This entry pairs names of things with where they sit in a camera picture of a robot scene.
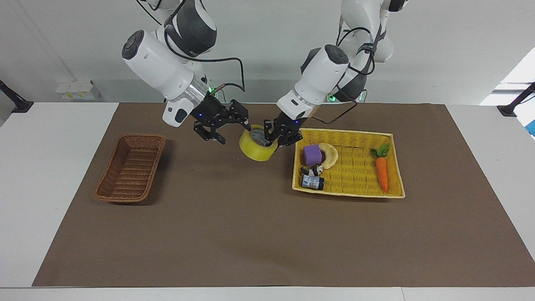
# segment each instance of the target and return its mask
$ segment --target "basket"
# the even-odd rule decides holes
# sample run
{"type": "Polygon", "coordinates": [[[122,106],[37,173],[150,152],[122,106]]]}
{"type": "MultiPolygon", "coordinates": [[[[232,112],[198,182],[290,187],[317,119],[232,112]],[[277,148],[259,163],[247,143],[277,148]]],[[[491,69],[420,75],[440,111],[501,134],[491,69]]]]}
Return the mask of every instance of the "basket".
{"type": "Polygon", "coordinates": [[[324,129],[301,129],[301,133],[303,140],[295,144],[292,181],[294,190],[347,197],[392,199],[405,197],[392,134],[324,129]],[[302,175],[299,169],[304,165],[303,147],[320,142],[331,144],[337,149],[338,161],[320,175],[325,179],[323,190],[302,188],[302,175]],[[386,156],[388,192],[381,189],[375,166],[376,158],[370,152],[370,149],[379,148],[386,143],[390,143],[390,150],[386,156]]]}
{"type": "Polygon", "coordinates": [[[127,134],[117,141],[94,197],[106,202],[139,202],[152,186],[165,145],[160,135],[127,134]]]}

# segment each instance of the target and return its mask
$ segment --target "brown wicker basket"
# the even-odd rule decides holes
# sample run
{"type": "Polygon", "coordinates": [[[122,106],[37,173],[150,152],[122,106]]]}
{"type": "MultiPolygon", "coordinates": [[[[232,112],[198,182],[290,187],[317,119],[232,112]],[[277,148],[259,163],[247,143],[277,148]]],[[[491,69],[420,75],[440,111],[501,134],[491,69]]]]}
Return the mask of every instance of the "brown wicker basket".
{"type": "Polygon", "coordinates": [[[126,134],[119,138],[94,197],[106,202],[139,202],[152,186],[165,145],[160,135],[126,134]]]}

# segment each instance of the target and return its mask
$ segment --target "bottle with blue label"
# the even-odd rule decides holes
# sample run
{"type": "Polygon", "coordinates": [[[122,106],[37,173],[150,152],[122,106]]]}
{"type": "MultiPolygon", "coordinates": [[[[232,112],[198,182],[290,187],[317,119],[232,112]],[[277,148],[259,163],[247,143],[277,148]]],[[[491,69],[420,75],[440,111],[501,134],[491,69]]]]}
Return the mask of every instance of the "bottle with blue label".
{"type": "Polygon", "coordinates": [[[311,177],[307,175],[303,175],[303,182],[301,183],[301,187],[303,188],[312,188],[315,190],[323,190],[323,187],[325,186],[325,179],[322,177],[311,177]]]}

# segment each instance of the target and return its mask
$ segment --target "green carrot top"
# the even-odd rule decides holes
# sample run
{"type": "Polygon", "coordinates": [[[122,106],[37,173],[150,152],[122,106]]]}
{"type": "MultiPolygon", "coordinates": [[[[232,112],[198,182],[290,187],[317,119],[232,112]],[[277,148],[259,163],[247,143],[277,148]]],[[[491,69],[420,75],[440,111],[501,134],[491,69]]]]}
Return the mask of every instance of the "green carrot top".
{"type": "Polygon", "coordinates": [[[379,147],[379,151],[377,151],[375,148],[372,148],[371,153],[378,157],[386,157],[386,154],[388,154],[389,149],[390,149],[390,143],[387,143],[379,147]]]}

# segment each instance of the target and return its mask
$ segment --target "yellow wicker basket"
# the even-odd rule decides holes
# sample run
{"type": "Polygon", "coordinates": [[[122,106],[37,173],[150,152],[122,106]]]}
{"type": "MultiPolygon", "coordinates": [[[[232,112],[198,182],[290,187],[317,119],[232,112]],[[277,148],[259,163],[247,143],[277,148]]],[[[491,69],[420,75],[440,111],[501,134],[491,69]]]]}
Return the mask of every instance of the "yellow wicker basket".
{"type": "Polygon", "coordinates": [[[393,199],[405,197],[392,134],[324,129],[301,129],[301,133],[303,140],[295,144],[292,182],[294,190],[348,197],[393,199]],[[321,174],[325,179],[323,190],[302,188],[302,175],[299,169],[304,165],[303,147],[320,142],[331,144],[337,149],[338,161],[321,174]],[[390,150],[386,156],[388,193],[381,189],[375,167],[376,158],[370,152],[370,149],[379,148],[386,143],[390,143],[390,150]]]}

